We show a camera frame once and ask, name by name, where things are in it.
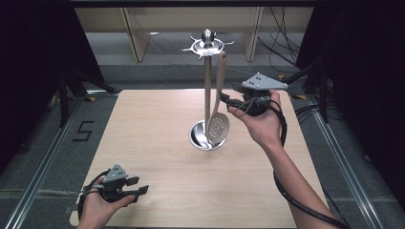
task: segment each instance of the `stand base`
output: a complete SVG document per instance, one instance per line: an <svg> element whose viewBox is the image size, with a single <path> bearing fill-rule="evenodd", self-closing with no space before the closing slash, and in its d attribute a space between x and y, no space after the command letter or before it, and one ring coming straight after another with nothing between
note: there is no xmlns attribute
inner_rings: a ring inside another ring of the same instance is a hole
<svg viewBox="0 0 405 229"><path fill-rule="evenodd" d="M188 135L191 144L199 150L203 151L212 151L220 148L224 145L226 139L221 141L218 144L209 142L208 138L205 135L205 121L199 121L193 125Z"/></svg>

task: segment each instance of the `wooden table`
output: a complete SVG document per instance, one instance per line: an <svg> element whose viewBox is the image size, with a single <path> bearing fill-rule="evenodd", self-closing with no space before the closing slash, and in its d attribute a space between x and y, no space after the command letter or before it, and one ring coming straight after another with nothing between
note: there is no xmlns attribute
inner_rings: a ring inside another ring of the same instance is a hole
<svg viewBox="0 0 405 229"><path fill-rule="evenodd" d="M234 91L224 92L240 97ZM325 201L288 94L280 94L288 122L285 148ZM229 117L231 125L226 142L215 151L201 151L190 143L188 134L194 123L204 119L204 90L120 93L84 185L117 163L129 177L140 177L132 189L147 184L150 187L136 204L119 210L108 225L295 227L288 203L274 184L265 153L223 103L220 112ZM72 213L71 224L78 224L77 212Z"/></svg>

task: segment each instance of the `hand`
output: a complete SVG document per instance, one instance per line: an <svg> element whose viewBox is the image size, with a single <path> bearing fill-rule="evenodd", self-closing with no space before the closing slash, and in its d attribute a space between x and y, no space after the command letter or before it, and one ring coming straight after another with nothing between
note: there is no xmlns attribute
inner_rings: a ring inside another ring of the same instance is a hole
<svg viewBox="0 0 405 229"><path fill-rule="evenodd" d="M102 180L103 177L95 184L101 183ZM118 209L127 206L134 199L135 196L129 196L110 203L104 200L98 192L89 193L84 202L83 213L77 228L93 229L105 226Z"/></svg>
<svg viewBox="0 0 405 229"><path fill-rule="evenodd" d="M271 100L281 106L280 95L275 90L269 90L269 92ZM271 102L270 105L277 111L280 110L275 103ZM228 111L243 121L252 139L262 148L268 147L271 150L274 147L282 147L280 140L280 120L272 110L267 110L265 113L258 116L250 116L235 107L230 107Z"/></svg>

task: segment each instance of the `human arm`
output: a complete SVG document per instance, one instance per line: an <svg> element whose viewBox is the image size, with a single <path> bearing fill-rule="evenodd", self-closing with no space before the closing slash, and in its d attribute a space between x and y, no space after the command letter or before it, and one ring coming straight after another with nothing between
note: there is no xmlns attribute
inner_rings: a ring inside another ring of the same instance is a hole
<svg viewBox="0 0 405 229"><path fill-rule="evenodd" d="M280 104L280 95L271 90L271 100ZM272 107L279 110L275 103ZM281 124L278 116L272 110L267 110L259 116L249 116L243 111L230 107L229 111L246 125L250 136L265 151L273 170L287 193L298 202L325 216L333 218L333 214L321 198L313 191L301 172L295 166L283 148L280 139ZM292 204L289 205L298 228L336 228L320 219L301 211Z"/></svg>
<svg viewBox="0 0 405 229"><path fill-rule="evenodd" d="M100 178L95 184L99 184L103 178ZM127 206L135 199L135 196L128 196L116 202L107 202L93 188L86 197L83 206L80 223L77 229L98 229L107 224L113 214L122 207Z"/></svg>

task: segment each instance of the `person's left hand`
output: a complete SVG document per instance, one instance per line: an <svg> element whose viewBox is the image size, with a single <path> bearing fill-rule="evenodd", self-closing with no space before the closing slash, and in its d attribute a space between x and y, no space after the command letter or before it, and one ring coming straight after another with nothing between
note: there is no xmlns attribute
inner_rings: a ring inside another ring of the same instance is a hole
<svg viewBox="0 0 405 229"><path fill-rule="evenodd" d="M103 177L95 184L101 183ZM127 206L135 199L135 196L122 198L116 202L107 202L98 192L89 193L84 201L83 213L77 228L101 228L107 224L113 214L120 208Z"/></svg>

